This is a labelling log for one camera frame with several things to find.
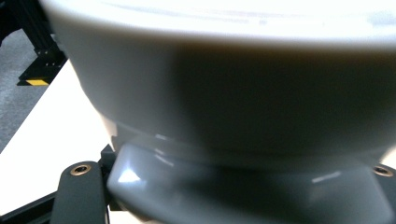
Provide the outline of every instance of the gray carpet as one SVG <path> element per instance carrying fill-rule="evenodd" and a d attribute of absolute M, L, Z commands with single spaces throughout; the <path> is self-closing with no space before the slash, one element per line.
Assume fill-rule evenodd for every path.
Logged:
<path fill-rule="evenodd" d="M 35 58 L 34 47 L 23 30 L 4 39 L 0 48 L 0 153 L 47 89 L 16 85 Z"/>

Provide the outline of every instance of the screw hole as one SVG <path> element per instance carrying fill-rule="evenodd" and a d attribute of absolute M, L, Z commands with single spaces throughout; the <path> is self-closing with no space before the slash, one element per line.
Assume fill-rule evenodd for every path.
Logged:
<path fill-rule="evenodd" d="M 91 166 L 87 164 L 83 164 L 80 166 L 77 166 L 70 171 L 71 175 L 85 175 L 91 170 Z"/>
<path fill-rule="evenodd" d="M 393 172 L 382 166 L 375 166 L 374 173 L 382 176 L 393 176 Z"/>

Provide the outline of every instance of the white table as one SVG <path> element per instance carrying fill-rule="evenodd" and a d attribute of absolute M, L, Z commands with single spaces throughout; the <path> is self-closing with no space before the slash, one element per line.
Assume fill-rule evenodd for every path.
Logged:
<path fill-rule="evenodd" d="M 98 161 L 106 130 L 67 63 L 0 154 L 0 216 L 58 188 L 62 171 L 80 161 Z M 396 168 L 396 149 L 382 160 Z M 140 223 L 126 212 L 112 223 Z"/>

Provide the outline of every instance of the black metal stand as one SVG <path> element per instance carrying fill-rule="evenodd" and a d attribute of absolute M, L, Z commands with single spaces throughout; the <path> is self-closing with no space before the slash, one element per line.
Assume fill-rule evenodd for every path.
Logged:
<path fill-rule="evenodd" d="M 37 0 L 6 0 L 21 28 L 29 37 L 37 58 L 20 76 L 18 85 L 49 85 L 66 62 L 51 37 L 50 25 Z"/>
<path fill-rule="evenodd" d="M 0 217 L 0 224 L 109 223 L 108 205 L 111 211 L 123 210 L 106 189 L 115 159 L 115 153 L 106 146 L 99 162 L 83 161 L 69 166 L 63 171 L 56 192 L 5 214 Z M 396 211 L 396 170 L 382 164 L 374 170 L 393 211 Z M 143 220 L 150 220 L 138 215 Z"/>

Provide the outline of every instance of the yellow tape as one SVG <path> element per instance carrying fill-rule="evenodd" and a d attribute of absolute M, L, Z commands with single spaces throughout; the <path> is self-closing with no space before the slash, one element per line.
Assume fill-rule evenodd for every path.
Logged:
<path fill-rule="evenodd" d="M 49 84 L 43 80 L 26 80 L 32 86 L 48 86 Z"/>

